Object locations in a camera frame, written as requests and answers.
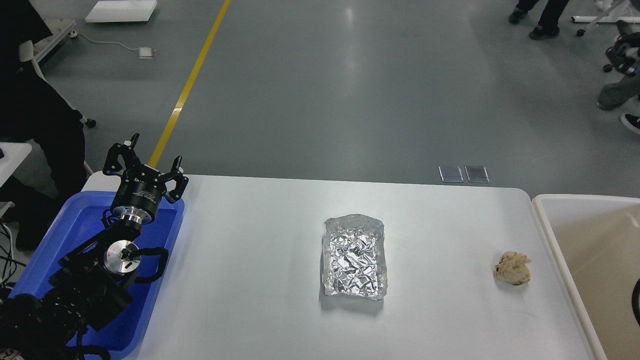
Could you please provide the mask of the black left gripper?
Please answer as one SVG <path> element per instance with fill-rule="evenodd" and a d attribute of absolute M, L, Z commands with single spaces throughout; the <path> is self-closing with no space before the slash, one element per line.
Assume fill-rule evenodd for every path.
<path fill-rule="evenodd" d="M 136 132 L 130 140 L 114 143 L 107 151 L 102 173 L 118 176 L 120 180 L 110 212 L 121 219 L 130 215 L 137 223 L 150 224 L 156 218 L 162 197 L 170 204 L 183 198 L 189 178 L 183 173 L 181 155 L 174 158 L 167 173 L 144 167 L 135 152 L 139 137 Z M 167 189 L 169 182 L 174 182 L 171 190 Z"/>

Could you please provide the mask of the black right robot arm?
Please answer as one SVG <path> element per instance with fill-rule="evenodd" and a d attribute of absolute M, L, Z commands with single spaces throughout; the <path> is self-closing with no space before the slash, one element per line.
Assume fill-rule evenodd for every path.
<path fill-rule="evenodd" d="M 640 326 L 640 279 L 634 284 L 631 292 L 631 312 L 637 325 Z"/>

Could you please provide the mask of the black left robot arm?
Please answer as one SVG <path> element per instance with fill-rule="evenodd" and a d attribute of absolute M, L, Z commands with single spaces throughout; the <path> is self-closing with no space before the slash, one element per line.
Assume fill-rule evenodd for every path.
<path fill-rule="evenodd" d="M 162 173 L 141 162 L 139 139 L 113 144 L 103 174 L 119 177 L 112 203 L 102 214 L 103 230 L 58 260 L 42 297 L 16 294 L 1 303 L 1 353 L 23 360 L 84 360 L 87 355 L 111 358 L 102 346 L 84 345 L 89 329 L 100 331 L 134 301 L 132 285 L 152 284 L 165 273 L 170 251 L 140 247 L 135 241 L 144 225 L 157 218 L 162 200 L 183 198 L 189 178 L 183 158 L 174 158 Z"/>

